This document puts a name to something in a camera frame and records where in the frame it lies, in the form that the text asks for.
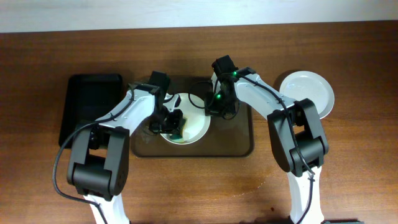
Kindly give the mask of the green yellow sponge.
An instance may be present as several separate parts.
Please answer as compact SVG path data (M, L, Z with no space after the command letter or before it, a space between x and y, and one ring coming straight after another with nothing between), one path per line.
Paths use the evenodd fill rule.
M179 143L179 144L180 143L182 144L182 143L185 142L185 140L183 138L183 130L184 130L186 122L187 122L187 120L185 118L182 118L179 121L177 130L173 134L170 135L170 140L172 142L176 142L176 143Z

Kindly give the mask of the white plate with sauce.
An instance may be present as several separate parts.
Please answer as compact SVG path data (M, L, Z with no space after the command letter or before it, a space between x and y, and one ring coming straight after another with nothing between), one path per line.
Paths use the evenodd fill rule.
M180 109L183 112L183 117L187 120L183 130L184 143L176 143L170 140L170 134L161 134L161 136L168 142L179 145L191 144L202 138L208 128L210 127L211 118L205 115L204 109L195 107L192 102L200 107L204 107L204 101L194 95L188 93L177 93L171 101L164 102L164 106L173 111Z

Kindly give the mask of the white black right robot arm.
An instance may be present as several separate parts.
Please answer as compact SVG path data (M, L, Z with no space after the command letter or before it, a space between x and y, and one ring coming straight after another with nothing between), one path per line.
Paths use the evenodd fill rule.
M292 223L323 223L320 174L328 143L314 102L295 100L266 84L251 68L213 66L213 101L242 101L267 123L272 154L287 174Z

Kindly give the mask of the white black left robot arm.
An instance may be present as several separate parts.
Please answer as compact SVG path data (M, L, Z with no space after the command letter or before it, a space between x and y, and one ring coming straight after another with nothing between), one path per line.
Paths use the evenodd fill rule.
M152 134L182 131L180 110L167 108L178 98L167 96L168 81L129 86L124 99L108 114L77 128L66 139L72 145L67 182L77 201L90 205L97 223L129 223L122 190L129 172L130 137L148 119Z

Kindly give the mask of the light blue plate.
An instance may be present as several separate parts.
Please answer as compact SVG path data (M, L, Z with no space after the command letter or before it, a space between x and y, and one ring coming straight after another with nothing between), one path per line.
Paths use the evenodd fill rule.
M298 101L308 98L316 106L318 96L325 88L332 87L319 74L310 71L297 71L287 75L283 79L279 87L279 92Z

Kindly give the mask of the pink plate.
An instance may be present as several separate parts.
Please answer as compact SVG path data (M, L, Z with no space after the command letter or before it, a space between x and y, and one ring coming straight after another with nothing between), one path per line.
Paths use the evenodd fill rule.
M332 88L325 88L318 96L316 107L320 119L326 118L335 104L335 94Z

